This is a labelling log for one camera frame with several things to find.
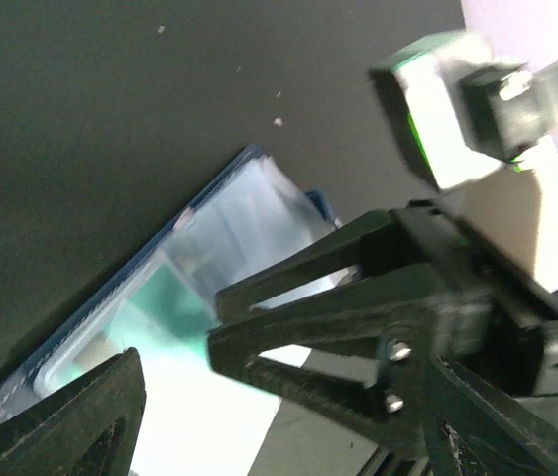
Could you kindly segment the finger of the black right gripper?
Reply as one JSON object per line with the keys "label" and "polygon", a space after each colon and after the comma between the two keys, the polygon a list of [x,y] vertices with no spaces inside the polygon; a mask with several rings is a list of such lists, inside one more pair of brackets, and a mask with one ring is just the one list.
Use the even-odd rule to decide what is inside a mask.
{"label": "finger of the black right gripper", "polygon": [[[437,274],[420,248],[414,208],[365,213],[294,256],[217,295],[223,322],[431,322]],[[357,280],[263,309],[277,298],[355,266]]]}
{"label": "finger of the black right gripper", "polygon": [[[447,348],[457,294],[415,264],[246,316],[212,331],[212,369],[296,403],[399,456],[424,456],[423,374]],[[299,345],[377,362],[372,385],[292,367],[264,352]]]}

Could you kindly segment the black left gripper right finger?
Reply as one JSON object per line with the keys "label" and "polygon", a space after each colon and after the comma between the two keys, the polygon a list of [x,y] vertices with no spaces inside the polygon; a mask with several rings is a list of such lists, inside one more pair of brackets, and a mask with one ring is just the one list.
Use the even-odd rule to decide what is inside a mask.
{"label": "black left gripper right finger", "polygon": [[462,365],[430,357],[423,400],[435,475],[558,475],[558,429]]}

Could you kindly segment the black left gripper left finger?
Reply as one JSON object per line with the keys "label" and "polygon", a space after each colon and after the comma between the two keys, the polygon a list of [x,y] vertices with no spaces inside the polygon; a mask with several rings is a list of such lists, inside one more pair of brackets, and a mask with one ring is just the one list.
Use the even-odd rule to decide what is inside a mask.
{"label": "black left gripper left finger", "polygon": [[127,475],[145,403],[130,348],[0,424],[0,475]]}

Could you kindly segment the blue leather card holder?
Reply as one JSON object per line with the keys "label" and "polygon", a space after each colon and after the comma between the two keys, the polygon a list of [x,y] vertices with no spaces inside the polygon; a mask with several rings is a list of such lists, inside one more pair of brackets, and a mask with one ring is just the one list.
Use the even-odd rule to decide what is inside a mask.
{"label": "blue leather card holder", "polygon": [[0,384],[0,423],[127,348],[144,366],[200,353],[216,294],[336,230],[325,196],[300,190],[249,146]]}

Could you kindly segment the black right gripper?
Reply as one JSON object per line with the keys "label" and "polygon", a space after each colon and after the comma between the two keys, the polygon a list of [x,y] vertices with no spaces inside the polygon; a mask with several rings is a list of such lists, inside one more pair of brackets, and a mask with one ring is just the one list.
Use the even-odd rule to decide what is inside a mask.
{"label": "black right gripper", "polygon": [[422,445],[434,403],[483,429],[470,401],[427,386],[431,357],[462,364],[558,429],[558,293],[428,202],[391,211],[389,221],[387,347],[410,353],[387,363],[388,385],[404,402],[388,416],[388,445]]}

